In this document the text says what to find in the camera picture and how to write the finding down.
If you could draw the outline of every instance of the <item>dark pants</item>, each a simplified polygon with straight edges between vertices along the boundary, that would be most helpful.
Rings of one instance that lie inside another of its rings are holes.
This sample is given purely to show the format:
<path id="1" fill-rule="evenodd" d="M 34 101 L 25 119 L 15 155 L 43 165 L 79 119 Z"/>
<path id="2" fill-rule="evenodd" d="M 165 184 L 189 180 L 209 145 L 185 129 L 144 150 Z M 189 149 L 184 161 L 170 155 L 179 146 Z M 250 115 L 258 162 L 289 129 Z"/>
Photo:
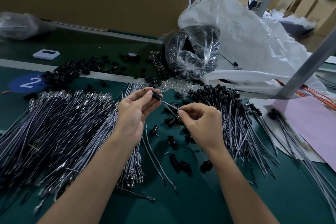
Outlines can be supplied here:
<path id="1" fill-rule="evenodd" d="M 251 3 L 249 4 L 249 10 L 251 10 L 253 7 L 256 7 L 257 4 L 258 4 L 257 1 L 255 1 L 255 0 L 251 1 Z"/>

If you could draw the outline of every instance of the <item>hand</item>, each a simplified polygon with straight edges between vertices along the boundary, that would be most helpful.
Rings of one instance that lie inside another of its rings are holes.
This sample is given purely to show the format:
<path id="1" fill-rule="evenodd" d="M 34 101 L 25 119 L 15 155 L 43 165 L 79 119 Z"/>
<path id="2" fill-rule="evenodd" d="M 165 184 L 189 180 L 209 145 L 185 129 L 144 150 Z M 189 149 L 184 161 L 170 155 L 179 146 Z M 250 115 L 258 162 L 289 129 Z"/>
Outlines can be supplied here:
<path id="1" fill-rule="evenodd" d="M 208 156 L 222 150 L 227 152 L 223 140 L 221 112 L 215 107 L 191 103 L 180 107 L 177 113 L 195 142 Z"/>
<path id="2" fill-rule="evenodd" d="M 141 140 L 146 118 L 161 104 L 161 101 L 152 98 L 154 88 L 147 87 L 145 90 L 147 92 L 142 89 L 133 92 L 118 105 L 118 120 L 114 133 L 121 135 L 125 143 L 132 148 Z"/>

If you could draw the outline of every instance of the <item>white device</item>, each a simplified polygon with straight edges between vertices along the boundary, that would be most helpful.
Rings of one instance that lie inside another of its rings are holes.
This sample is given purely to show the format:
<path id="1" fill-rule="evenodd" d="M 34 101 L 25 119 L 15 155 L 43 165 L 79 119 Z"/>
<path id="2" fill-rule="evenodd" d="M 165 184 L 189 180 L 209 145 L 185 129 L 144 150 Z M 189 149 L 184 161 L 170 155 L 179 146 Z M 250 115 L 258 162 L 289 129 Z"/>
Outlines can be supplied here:
<path id="1" fill-rule="evenodd" d="M 33 57 L 35 59 L 52 60 L 59 55 L 60 55 L 60 52 L 43 49 L 43 50 L 40 50 L 40 51 L 34 53 Z"/>

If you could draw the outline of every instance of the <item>green table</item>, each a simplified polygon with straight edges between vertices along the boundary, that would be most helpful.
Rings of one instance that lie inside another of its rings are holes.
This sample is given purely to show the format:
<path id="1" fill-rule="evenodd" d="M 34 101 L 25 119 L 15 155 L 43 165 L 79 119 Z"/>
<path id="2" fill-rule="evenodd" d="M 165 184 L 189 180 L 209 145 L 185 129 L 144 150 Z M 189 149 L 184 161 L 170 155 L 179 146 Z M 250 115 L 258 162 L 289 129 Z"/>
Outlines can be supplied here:
<path id="1" fill-rule="evenodd" d="M 83 33 L 58 30 L 52 35 L 42 39 L 34 39 L 25 42 L 6 42 L 0 44 L 0 58 L 13 59 L 26 62 L 45 62 L 31 58 L 31 54 L 42 48 L 58 50 L 66 53 L 67 57 L 60 57 L 52 61 L 53 65 L 59 65 L 66 59 L 76 59 L 83 57 L 76 51 L 82 50 L 85 57 L 104 55 L 113 52 L 118 48 L 116 55 L 123 52 L 134 52 L 146 48 L 144 43 L 124 43 L 125 40 L 118 41 L 110 38 L 105 40 L 107 50 L 97 54 L 104 46 L 101 36 L 86 35 Z M 0 66 L 0 90 L 5 91 L 9 84 L 17 77 L 33 73 L 29 70 L 6 68 Z M 71 84 L 71 88 L 83 89 L 87 84 L 91 84 L 102 92 L 111 92 L 118 95 L 124 87 L 121 82 L 107 82 L 106 88 L 99 86 L 97 79 L 77 78 Z M 23 100 L 21 93 L 0 94 L 0 129 L 8 128 L 17 117 L 27 109 L 28 102 Z M 176 101 L 174 91 L 170 90 L 164 94 L 165 100 L 170 103 Z M 200 165 L 207 160 L 206 155 L 197 145 L 187 145 L 184 141 L 184 134 L 179 127 L 168 128 L 164 124 L 164 119 L 168 114 L 164 113 L 163 106 L 153 112 L 147 119 L 148 128 L 159 125 L 159 137 L 150 140 L 151 146 L 159 159 L 162 167 L 173 181 L 179 191 L 176 195 L 174 190 L 167 185 L 164 187 L 158 176 L 149 156 L 141 146 L 142 168 L 146 173 L 145 181 L 136 184 L 134 191 L 150 195 L 156 198 L 155 203 L 148 200 L 127 195 L 127 193 L 114 192 L 107 204 L 101 223 L 231 223 L 228 208 L 221 194 L 221 188 L 215 171 L 212 169 L 206 174 L 199 171 Z M 267 140 L 265 132 L 257 124 L 254 124 L 258 136 L 268 149 L 273 152 L 270 142 Z M 179 144 L 179 149 L 174 151 L 167 143 L 168 135 L 173 135 Z M 176 154 L 178 159 L 190 163 L 192 177 L 184 172 L 176 173 L 169 162 L 169 157 L 164 153 L 170 151 Z M 267 204 L 270 210 L 280 223 L 333 223 L 333 218 L 323 195 L 320 193 L 315 182 L 310 178 L 303 168 L 297 168 L 293 160 L 287 155 L 279 152 L 279 167 L 270 164 L 276 176 L 276 180 L 270 175 L 263 176 L 257 164 L 253 163 L 256 182 L 258 188 L 253 187 L 261 199 Z M 336 185 L 334 171 L 326 164 L 316 164 L 321 172 Z M 250 168 L 242 168 L 247 179 L 251 179 Z M 40 212 L 33 214 L 33 209 L 39 204 L 37 197 L 38 189 L 22 189 L 14 194 L 0 196 L 0 223 L 36 223 L 38 219 L 47 211 L 52 204 L 52 199 L 43 205 Z"/>

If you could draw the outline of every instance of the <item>person's right hand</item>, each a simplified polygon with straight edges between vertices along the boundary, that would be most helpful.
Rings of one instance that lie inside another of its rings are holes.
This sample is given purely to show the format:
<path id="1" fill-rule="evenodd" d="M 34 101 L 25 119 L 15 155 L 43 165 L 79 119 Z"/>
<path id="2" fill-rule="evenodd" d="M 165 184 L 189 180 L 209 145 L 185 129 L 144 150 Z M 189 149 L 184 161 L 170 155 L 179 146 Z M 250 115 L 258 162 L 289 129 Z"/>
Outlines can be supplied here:
<path id="1" fill-rule="evenodd" d="M 227 151 L 223 140 L 221 112 L 215 107 L 191 103 L 180 107 L 177 113 L 205 153 L 209 155 Z"/>

